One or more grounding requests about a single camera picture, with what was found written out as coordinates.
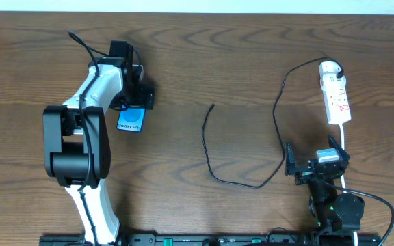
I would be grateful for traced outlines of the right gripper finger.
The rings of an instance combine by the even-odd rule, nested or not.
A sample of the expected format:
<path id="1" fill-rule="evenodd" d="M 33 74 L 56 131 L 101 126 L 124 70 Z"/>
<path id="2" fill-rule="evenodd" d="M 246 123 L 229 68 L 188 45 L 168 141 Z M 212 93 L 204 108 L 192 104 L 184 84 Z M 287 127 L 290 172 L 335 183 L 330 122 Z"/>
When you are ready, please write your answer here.
<path id="1" fill-rule="evenodd" d="M 330 148 L 334 148 L 339 155 L 340 162 L 348 164 L 350 155 L 337 143 L 336 139 L 332 134 L 328 136 L 328 144 Z"/>
<path id="2" fill-rule="evenodd" d="M 287 156 L 285 162 L 285 175 L 294 176 L 297 172 L 296 160 L 293 155 L 293 150 L 289 142 L 286 143 Z"/>

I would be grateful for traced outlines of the blue Galaxy S25 smartphone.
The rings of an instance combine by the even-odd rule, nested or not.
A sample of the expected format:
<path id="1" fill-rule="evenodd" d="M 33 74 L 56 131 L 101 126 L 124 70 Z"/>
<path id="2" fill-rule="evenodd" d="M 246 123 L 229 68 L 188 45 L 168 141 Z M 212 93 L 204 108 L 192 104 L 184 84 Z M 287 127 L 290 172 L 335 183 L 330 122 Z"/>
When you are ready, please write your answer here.
<path id="1" fill-rule="evenodd" d="M 141 132 L 145 113 L 145 109 L 122 106 L 116 128 L 119 131 Z"/>

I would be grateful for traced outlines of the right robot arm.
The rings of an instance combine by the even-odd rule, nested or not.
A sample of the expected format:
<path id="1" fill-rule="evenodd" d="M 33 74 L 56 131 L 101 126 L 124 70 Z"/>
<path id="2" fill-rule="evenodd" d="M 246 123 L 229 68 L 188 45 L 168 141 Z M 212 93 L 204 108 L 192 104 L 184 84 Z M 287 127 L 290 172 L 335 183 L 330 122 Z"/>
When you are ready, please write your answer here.
<path id="1" fill-rule="evenodd" d="M 337 192 L 334 181 L 344 175 L 350 156 L 332 135 L 328 143 L 328 149 L 318 150 L 316 157 L 302 167 L 296 165 L 292 147 L 287 143 L 285 175 L 309 188 L 310 210 L 318 222 L 318 229 L 311 233 L 313 244 L 325 245 L 331 240 L 356 244 L 354 233 L 360 230 L 365 202 L 357 195 Z"/>

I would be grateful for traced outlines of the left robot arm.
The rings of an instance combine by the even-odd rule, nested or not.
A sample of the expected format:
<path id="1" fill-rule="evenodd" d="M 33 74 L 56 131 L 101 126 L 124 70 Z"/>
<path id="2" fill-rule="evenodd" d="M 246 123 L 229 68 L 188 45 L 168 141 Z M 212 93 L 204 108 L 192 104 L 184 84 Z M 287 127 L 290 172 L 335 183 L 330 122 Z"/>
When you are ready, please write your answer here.
<path id="1" fill-rule="evenodd" d="M 73 199 L 84 232 L 41 236 L 40 245 L 127 244 L 107 190 L 111 148 L 105 115 L 117 111 L 118 130 L 139 133 L 155 90 L 143 81 L 144 67 L 133 62 L 139 54 L 128 42 L 111 41 L 108 53 L 87 51 L 92 60 L 81 87 L 42 115 L 46 173 Z"/>

